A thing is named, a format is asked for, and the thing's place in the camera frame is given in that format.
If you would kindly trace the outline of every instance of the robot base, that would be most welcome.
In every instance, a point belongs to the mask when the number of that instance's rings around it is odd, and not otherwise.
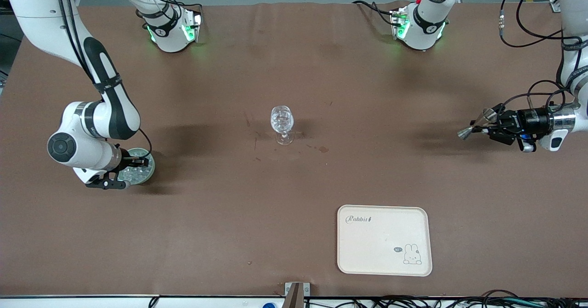
[[[202,25],[202,14],[195,13],[190,9],[181,8],[176,5],[171,7],[178,12],[179,19],[176,26],[169,31],[168,36],[164,36],[165,31],[147,27],[151,35],[151,41],[155,42],[160,50],[167,53],[182,51],[190,43],[198,43],[200,34],[200,25]]]
[[[401,24],[400,27],[392,26],[392,35],[394,39],[401,40],[408,47],[424,51],[431,48],[441,38],[445,23],[437,29],[438,31],[432,34],[424,33],[423,29],[414,21],[413,13],[416,6],[417,4],[413,2],[404,8],[398,9],[396,12],[390,12],[391,23]]]
[[[147,151],[143,148],[131,148],[128,150],[129,155],[135,157],[141,157],[147,154]],[[147,156],[149,160],[149,166],[147,167],[126,167],[121,170],[118,174],[118,180],[127,181],[131,185],[139,185],[147,182],[151,176],[153,176],[153,172],[155,171],[155,160],[153,156],[150,154]]]

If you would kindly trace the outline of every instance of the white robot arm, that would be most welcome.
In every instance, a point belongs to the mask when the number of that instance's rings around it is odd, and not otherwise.
[[[560,0],[560,7],[563,39],[556,77],[560,90],[553,95],[568,92],[573,102],[540,108],[529,103],[529,109],[518,111],[507,110],[506,103],[499,103],[484,109],[477,120],[458,133],[460,138],[483,132],[500,143],[517,141],[524,152],[535,151],[536,143],[557,151],[567,134],[588,131],[588,0]]]
[[[457,0],[420,0],[399,9],[392,18],[392,33],[408,47],[431,48],[441,38],[447,15]]]
[[[100,101],[70,103],[47,149],[57,162],[72,167],[88,187],[127,188],[118,180],[126,167],[146,167],[145,157],[128,152],[107,139],[127,140],[141,125],[104,46],[80,20],[74,0],[10,0],[19,25],[40,50],[74,63],[86,72],[101,95]],[[196,38],[199,15],[168,0],[130,0],[142,13],[152,39],[166,52],[177,52]]]
[[[182,8],[176,0],[128,1],[145,19],[151,39],[162,51],[179,52],[198,41],[202,13]]]

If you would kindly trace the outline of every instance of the wine glass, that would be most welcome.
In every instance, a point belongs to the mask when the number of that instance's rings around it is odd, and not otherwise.
[[[278,144],[289,145],[294,140],[292,127],[294,126],[294,116],[292,111],[286,106],[273,107],[271,110],[271,128],[276,134]]]

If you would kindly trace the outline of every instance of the brown table surface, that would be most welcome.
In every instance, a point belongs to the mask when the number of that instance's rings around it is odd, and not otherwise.
[[[514,9],[506,38],[528,42]],[[126,191],[85,188],[48,157],[63,108],[98,96],[81,69],[23,42],[0,107],[2,294],[270,295],[310,281],[315,295],[588,295],[586,136],[533,154],[456,136],[554,78],[557,41],[502,45],[497,5],[456,5],[427,52],[355,5],[204,10],[202,44],[166,54],[134,9],[81,9],[153,141],[156,175]],[[548,4],[522,15],[559,27]],[[281,104],[296,118],[288,147],[269,125]],[[346,204],[426,210],[432,274],[340,272]]]

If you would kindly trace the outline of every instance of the stain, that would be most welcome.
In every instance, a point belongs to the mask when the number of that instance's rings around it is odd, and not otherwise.
[[[245,116],[245,122],[247,123],[247,127],[251,128],[251,122],[249,121],[249,118],[247,117],[247,113],[243,111],[243,116]]]

